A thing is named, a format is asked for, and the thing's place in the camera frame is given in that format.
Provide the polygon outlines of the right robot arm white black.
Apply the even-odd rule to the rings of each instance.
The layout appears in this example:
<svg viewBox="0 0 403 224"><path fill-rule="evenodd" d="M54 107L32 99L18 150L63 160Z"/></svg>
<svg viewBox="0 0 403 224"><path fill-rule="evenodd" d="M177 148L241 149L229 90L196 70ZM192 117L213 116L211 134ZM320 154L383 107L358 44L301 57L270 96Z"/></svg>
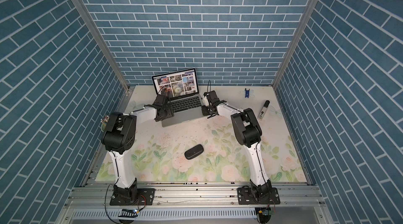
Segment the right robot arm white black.
<svg viewBox="0 0 403 224"><path fill-rule="evenodd" d="M261 156L262 129L252 109L242 109L220 100L215 91L204 93L202 112L210 118L224 116L232 121L237 142L246 150L250 167L250 191L257 203L269 201L272 185Z"/></svg>

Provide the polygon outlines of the black wireless mouse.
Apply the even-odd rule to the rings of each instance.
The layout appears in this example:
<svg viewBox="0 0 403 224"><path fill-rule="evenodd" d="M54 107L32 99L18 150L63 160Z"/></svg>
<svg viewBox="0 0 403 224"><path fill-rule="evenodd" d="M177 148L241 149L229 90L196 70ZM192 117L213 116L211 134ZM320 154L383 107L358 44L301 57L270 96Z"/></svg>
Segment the black wireless mouse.
<svg viewBox="0 0 403 224"><path fill-rule="evenodd" d="M184 156L187 160L194 159L201 155L204 152L204 147L202 144L197 144L196 146L188 149L185 153Z"/></svg>

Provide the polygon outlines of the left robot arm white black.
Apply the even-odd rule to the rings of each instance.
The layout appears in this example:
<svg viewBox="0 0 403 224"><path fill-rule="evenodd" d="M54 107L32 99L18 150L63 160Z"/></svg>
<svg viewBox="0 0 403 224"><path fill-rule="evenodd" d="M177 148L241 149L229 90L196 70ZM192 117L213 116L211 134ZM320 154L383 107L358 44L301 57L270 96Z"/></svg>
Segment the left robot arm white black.
<svg viewBox="0 0 403 224"><path fill-rule="evenodd" d="M170 98L158 94L153 104L145 105L142 109L130 112L113 112L104 130L101 143L112 158L115 171L115 184L110 200L111 206L130 206L141 201L147 205L145 195L148 191L139 191L137 178L132 169L130 149L135 142L136 126L147 121L162 121L174 116L170 106Z"/></svg>

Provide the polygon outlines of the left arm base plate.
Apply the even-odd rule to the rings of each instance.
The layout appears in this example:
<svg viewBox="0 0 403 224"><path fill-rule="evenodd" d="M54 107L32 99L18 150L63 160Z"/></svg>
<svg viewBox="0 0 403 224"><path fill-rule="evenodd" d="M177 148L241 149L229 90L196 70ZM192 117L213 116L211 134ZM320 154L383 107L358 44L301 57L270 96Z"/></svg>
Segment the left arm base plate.
<svg viewBox="0 0 403 224"><path fill-rule="evenodd" d="M124 198L114 192L111 199L107 200L110 206L152 206L154 201L154 188L139 188L134 196L134 199Z"/></svg>

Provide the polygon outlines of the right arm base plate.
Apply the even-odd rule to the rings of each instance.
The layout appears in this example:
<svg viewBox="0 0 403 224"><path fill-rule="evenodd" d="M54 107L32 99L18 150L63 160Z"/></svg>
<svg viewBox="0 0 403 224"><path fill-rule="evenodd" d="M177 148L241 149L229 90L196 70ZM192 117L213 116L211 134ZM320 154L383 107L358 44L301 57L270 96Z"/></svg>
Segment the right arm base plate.
<svg viewBox="0 0 403 224"><path fill-rule="evenodd" d="M237 189L237 195L239 205L279 205L281 203L277 188L272 188L268 193L258 196L250 187L240 187Z"/></svg>

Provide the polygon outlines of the silver laptop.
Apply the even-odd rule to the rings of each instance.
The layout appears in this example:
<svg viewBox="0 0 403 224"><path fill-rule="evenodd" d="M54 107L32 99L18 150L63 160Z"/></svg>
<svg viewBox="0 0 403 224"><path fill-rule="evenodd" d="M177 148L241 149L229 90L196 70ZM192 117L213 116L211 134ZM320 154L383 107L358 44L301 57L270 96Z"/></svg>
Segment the silver laptop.
<svg viewBox="0 0 403 224"><path fill-rule="evenodd" d="M158 94L170 98L174 116L162 121L168 127L203 117L202 97L195 68L152 76L152 83Z"/></svg>

